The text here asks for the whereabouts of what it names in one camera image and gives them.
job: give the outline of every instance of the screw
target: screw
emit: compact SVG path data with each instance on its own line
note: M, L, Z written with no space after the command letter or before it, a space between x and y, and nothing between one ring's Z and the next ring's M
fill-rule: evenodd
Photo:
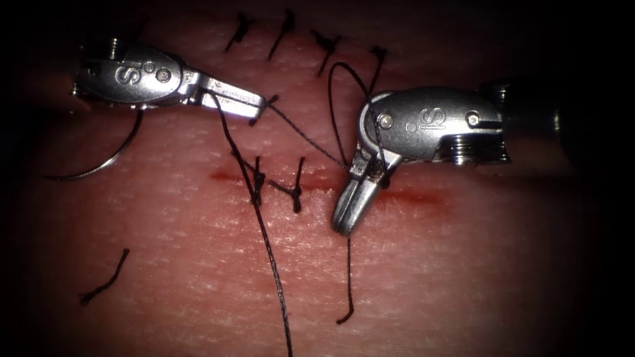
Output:
M393 120L390 114L379 114L377 120L379 121L379 127L382 129L390 129L392 126Z
M157 80L161 83L168 82L170 80L170 77L172 77L172 73L170 73L170 71L165 68L161 68L157 71Z
M144 71L148 72L148 73L152 73L154 72L154 63L152 62L146 62L146 64L144 64Z
M481 118L479 118L478 113L475 112L469 112L467 115L467 119L468 119L468 123L471 126L475 126L478 124L478 122L481 120Z

